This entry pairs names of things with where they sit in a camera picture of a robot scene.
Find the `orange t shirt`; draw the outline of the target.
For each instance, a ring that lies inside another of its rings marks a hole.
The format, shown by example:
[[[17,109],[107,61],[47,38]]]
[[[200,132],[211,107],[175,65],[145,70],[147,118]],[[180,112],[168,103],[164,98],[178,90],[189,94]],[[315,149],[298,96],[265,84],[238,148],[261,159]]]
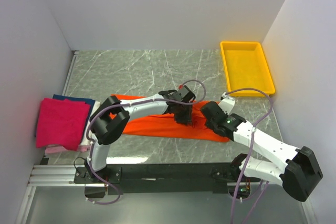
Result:
[[[173,114],[150,115],[129,122],[123,134],[229,142],[229,138],[219,136],[205,126],[206,119],[200,108],[206,103],[202,101],[193,106],[191,126],[176,123]]]

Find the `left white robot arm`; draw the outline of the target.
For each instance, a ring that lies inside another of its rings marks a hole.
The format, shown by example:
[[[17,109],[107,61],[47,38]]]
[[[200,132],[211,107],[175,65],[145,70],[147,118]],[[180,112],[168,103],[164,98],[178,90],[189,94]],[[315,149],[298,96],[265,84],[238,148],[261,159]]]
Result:
[[[108,97],[89,119],[86,131],[90,141],[90,154],[85,161],[87,178],[99,183],[106,177],[110,145],[122,135],[128,123],[145,116],[168,113],[174,115],[177,123],[190,125],[195,98],[186,85],[147,98],[120,100],[115,95]]]

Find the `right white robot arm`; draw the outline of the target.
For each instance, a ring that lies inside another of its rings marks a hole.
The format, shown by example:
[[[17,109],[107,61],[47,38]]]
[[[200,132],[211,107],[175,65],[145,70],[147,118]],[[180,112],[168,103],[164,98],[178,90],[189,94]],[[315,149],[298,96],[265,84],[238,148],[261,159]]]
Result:
[[[205,104],[200,111],[206,119],[206,127],[215,134],[252,147],[265,157],[261,161],[238,155],[230,169],[235,181],[259,178],[282,186],[289,196],[305,202],[322,180],[323,173],[312,149],[288,145],[261,130],[254,130],[250,122],[235,113],[228,114],[216,102]]]

